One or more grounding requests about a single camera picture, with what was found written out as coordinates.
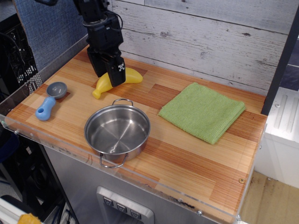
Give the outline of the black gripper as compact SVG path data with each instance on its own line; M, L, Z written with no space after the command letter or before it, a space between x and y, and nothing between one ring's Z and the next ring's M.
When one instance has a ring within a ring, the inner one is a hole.
M125 62L119 46L123 43L122 18L118 14L83 15L87 28L87 53L97 77L108 73L112 87L126 81Z

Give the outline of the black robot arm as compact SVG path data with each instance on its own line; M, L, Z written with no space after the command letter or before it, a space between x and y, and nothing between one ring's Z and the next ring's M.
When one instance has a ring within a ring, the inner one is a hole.
M87 53L98 77L108 74L113 87L126 81L125 63L119 46L123 43L123 20L108 10L107 0L75 0L83 26L87 29Z

